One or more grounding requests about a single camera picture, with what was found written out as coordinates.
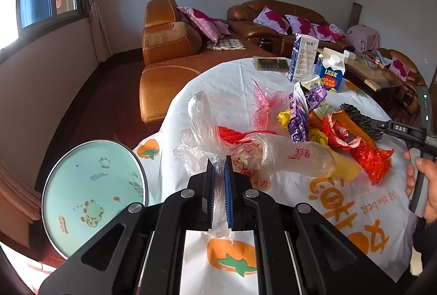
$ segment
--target purple plastic wrapper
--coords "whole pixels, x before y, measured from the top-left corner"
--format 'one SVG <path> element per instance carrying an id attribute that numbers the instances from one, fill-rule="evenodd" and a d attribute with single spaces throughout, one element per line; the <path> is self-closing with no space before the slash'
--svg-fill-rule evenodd
<path id="1" fill-rule="evenodd" d="M 326 97 L 326 89 L 320 85 L 314 89 L 306 89 L 298 82 L 294 85 L 290 97 L 290 132 L 293 142 L 304 142 L 308 140 L 309 114 Z"/>
<path id="2" fill-rule="evenodd" d="M 310 90 L 307 90 L 305 87 L 302 86 L 301 88 L 305 93 L 305 100 L 308 105 L 308 114 L 311 113 L 315 108 L 317 108 L 318 105 L 322 102 L 323 99 L 325 99 L 328 94 L 323 84 Z"/>

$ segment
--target red wooden floor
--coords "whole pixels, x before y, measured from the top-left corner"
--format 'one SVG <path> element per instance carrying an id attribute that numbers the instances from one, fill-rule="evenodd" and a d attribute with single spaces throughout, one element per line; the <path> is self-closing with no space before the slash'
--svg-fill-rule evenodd
<path id="1" fill-rule="evenodd" d="M 118 54 L 101 64 L 71 104 L 47 150 L 36 189 L 63 154 L 94 139 L 118 141 L 133 149 L 157 132 L 161 122 L 143 123 L 139 111 L 139 80 L 144 69 L 140 50 Z M 42 252 L 42 262 L 58 267 L 63 258 L 49 242 L 41 223 L 32 226 L 31 247 Z"/>

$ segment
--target human hand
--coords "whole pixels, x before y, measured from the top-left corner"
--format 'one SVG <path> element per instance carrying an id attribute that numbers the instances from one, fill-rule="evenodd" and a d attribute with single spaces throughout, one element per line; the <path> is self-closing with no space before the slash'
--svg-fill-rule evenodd
<path id="1" fill-rule="evenodd" d="M 404 157 L 410 160 L 409 151 L 404 153 Z M 425 174 L 428 178 L 428 201 L 425 206 L 423 217 L 427 223 L 433 223 L 437 220 L 437 164 L 425 158 L 416 158 L 416 166 L 418 170 Z M 416 180 L 414 179 L 414 167 L 409 164 L 407 166 L 407 195 L 411 195 Z"/>

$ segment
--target orange persimmon print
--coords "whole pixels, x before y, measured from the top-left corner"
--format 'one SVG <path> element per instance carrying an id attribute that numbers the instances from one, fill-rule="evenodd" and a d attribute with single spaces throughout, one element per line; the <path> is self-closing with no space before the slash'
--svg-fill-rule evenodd
<path id="1" fill-rule="evenodd" d="M 148 139 L 144 145 L 141 145 L 137 150 L 138 157 L 155 159 L 155 156 L 160 153 L 160 146 L 155 139 Z"/>
<path id="2" fill-rule="evenodd" d="M 207 245 L 207 257 L 213 267 L 241 277 L 256 273 L 255 247 L 245 242 L 213 238 Z"/>

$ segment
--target window frame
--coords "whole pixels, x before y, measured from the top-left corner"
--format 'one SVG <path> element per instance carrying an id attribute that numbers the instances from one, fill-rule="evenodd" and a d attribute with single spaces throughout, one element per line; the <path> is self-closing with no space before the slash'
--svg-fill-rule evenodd
<path id="1" fill-rule="evenodd" d="M 87 17 L 87 0 L 76 0 L 76 9 L 58 14 L 56 0 L 50 0 L 51 16 L 23 27 L 21 21 L 21 0 L 16 0 L 18 39 L 0 50 L 0 65 L 32 41 L 64 25 Z"/>

